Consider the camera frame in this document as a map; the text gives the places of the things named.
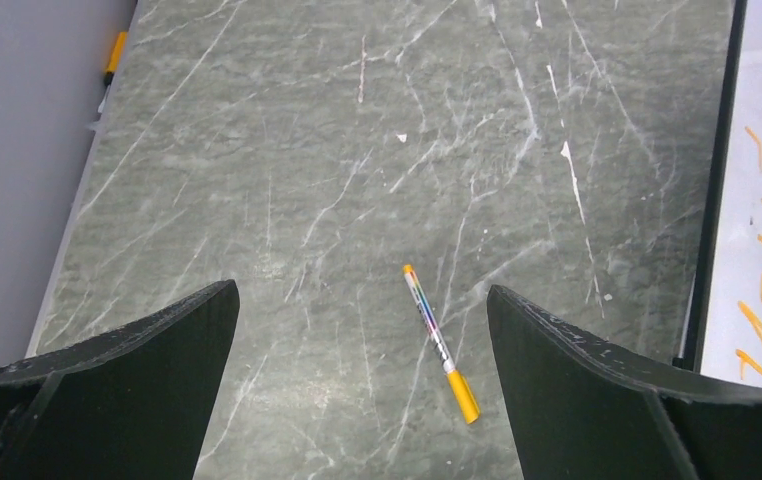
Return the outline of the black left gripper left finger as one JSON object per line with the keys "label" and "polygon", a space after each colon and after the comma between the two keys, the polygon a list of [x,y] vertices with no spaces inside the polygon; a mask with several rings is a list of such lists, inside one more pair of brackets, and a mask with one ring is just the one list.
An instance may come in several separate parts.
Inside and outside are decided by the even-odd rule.
{"label": "black left gripper left finger", "polygon": [[222,280],[1,367],[0,479],[191,478],[239,310]]}

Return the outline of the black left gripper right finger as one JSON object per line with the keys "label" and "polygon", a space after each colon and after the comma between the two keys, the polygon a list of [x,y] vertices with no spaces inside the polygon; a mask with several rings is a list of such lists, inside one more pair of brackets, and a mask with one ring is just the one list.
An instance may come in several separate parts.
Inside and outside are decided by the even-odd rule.
{"label": "black left gripper right finger", "polygon": [[527,479],[762,479],[762,388],[636,354],[494,285],[490,336]]}

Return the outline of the yellow marker cap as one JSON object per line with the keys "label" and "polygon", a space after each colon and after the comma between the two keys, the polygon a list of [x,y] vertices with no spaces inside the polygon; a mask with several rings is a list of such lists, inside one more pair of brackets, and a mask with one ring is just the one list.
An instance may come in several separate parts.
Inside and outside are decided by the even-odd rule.
{"label": "yellow marker cap", "polygon": [[446,378],[458,403],[464,421],[467,424],[474,423],[480,418],[481,411],[466,378],[458,370],[448,372]]}

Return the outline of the white whiteboard black frame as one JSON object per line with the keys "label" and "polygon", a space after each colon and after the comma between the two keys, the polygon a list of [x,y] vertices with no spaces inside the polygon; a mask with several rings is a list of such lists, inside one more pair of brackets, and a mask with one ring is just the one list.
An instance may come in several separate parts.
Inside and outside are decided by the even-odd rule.
{"label": "white whiteboard black frame", "polygon": [[762,388],[762,1],[735,5],[681,356]]}

